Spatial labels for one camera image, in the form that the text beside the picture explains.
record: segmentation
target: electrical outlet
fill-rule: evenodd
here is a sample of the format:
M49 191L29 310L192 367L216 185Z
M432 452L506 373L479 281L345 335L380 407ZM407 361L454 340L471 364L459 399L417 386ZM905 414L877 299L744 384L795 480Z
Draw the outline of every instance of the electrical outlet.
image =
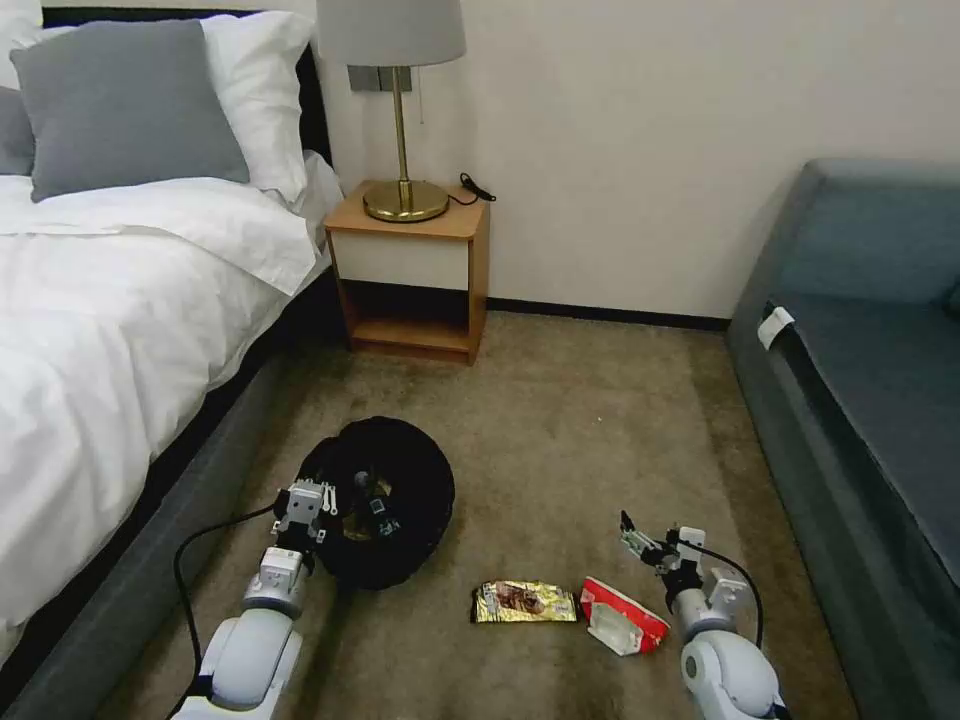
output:
M353 92L393 92L392 68L349 65L347 73L350 76L350 89ZM400 68L400 91L411 92L412 90L410 68Z

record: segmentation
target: black round pouch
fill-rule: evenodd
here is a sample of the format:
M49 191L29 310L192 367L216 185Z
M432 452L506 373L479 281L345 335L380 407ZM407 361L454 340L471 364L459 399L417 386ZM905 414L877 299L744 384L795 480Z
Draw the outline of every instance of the black round pouch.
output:
M299 479L336 488L316 554L327 571L381 590L410 577L443 537L453 513L453 471L429 435L403 420L352 422L323 440Z

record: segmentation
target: white duvet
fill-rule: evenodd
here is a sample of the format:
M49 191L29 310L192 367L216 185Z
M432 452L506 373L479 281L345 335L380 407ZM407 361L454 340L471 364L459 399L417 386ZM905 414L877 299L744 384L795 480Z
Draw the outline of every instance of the white duvet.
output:
M307 223L249 187L29 194L0 178L0 664L317 265Z

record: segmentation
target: sofa armrest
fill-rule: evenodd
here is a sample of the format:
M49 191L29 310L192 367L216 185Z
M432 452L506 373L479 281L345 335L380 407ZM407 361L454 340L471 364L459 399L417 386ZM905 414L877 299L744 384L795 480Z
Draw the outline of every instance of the sofa armrest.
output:
M813 160L794 183L736 315L759 318L776 292L936 302L958 277L960 166Z

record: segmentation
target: white wall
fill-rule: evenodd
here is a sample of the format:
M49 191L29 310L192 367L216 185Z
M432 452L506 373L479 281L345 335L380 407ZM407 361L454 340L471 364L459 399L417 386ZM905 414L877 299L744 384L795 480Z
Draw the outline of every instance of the white wall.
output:
M955 0L461 1L467 56L405 101L411 172L499 196L494 296L729 316L805 159L960 160ZM323 81L345 184L393 175L389 96Z

